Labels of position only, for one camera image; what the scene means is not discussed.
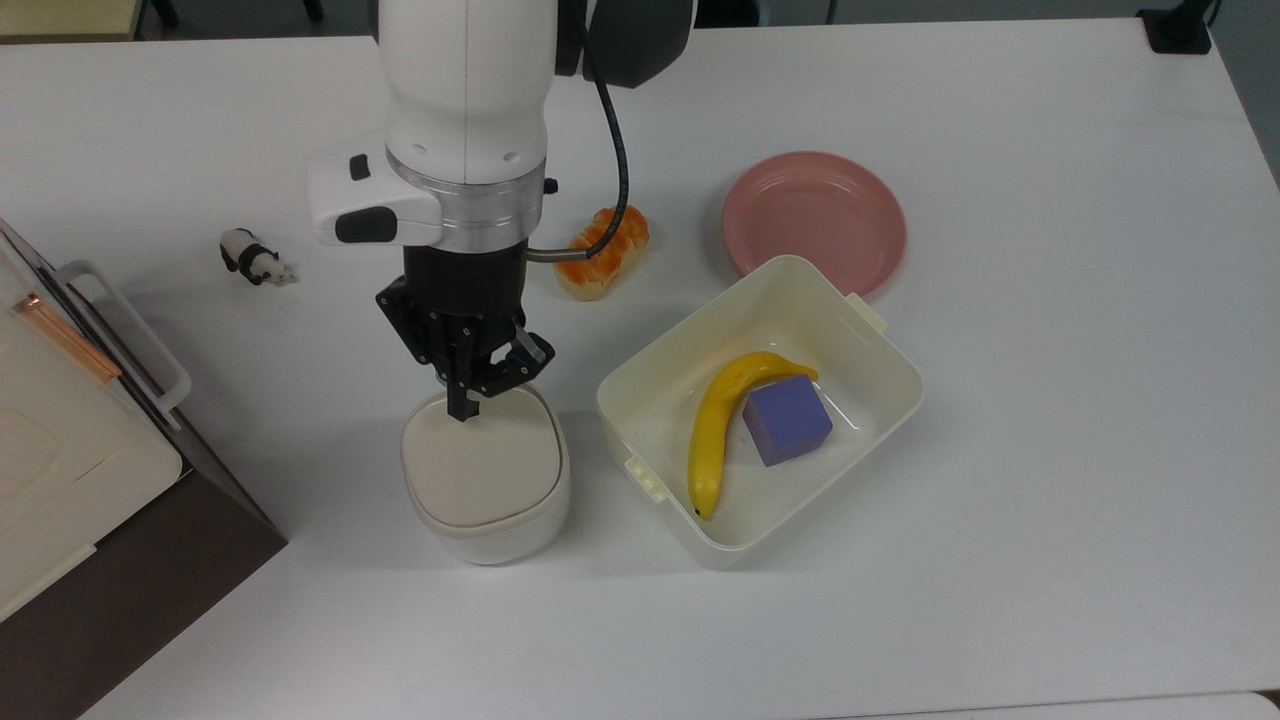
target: yellow banana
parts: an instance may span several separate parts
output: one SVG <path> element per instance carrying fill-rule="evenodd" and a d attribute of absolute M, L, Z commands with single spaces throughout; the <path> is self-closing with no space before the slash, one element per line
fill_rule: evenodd
<path fill-rule="evenodd" d="M 792 375 L 818 379 L 813 368 L 797 365 L 774 352 L 748 352 L 726 365 L 703 396 L 694 420 L 694 437 L 689 445 L 689 497 L 694 512 L 710 520 L 719 501 L 721 478 L 724 474 L 724 438 L 728 421 L 739 401 L 753 386 L 781 380 Z"/>

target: plate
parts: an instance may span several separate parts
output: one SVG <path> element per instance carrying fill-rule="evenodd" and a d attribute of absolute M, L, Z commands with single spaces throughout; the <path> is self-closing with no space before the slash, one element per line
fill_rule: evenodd
<path fill-rule="evenodd" d="M 724 245 L 744 275 L 778 255 L 799 255 L 845 295 L 865 297 L 902 261 L 906 218 L 888 186 L 858 163 L 787 152 L 733 183 Z"/>

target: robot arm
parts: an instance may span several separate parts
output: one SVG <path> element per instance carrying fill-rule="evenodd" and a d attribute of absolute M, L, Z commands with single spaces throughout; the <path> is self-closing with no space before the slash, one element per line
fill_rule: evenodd
<path fill-rule="evenodd" d="M 554 356 L 520 299 L 545 188 L 543 105 L 553 74 L 581 67 L 567 13 L 582 10 L 593 49 L 609 47 L 603 79 L 634 86 L 684 50 L 695 0 L 383 0 L 387 124 L 307 168 L 321 242 L 403 247 L 404 275 L 378 302 L 457 420 Z"/>

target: toy panda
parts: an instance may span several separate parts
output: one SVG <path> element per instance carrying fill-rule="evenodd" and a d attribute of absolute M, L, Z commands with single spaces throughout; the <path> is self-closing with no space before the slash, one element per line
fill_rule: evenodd
<path fill-rule="evenodd" d="M 293 272 L 280 263 L 279 252 L 268 250 L 244 228 L 224 232 L 220 245 L 227 270 L 232 273 L 239 270 L 239 274 L 253 284 L 264 282 L 285 284 L 297 279 Z"/>

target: purple block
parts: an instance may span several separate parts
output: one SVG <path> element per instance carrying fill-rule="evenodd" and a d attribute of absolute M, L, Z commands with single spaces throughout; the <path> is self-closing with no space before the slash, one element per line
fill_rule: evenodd
<path fill-rule="evenodd" d="M 742 419 L 767 468 L 818 450 L 831 434 L 831 418 L 806 375 L 753 391 Z"/>

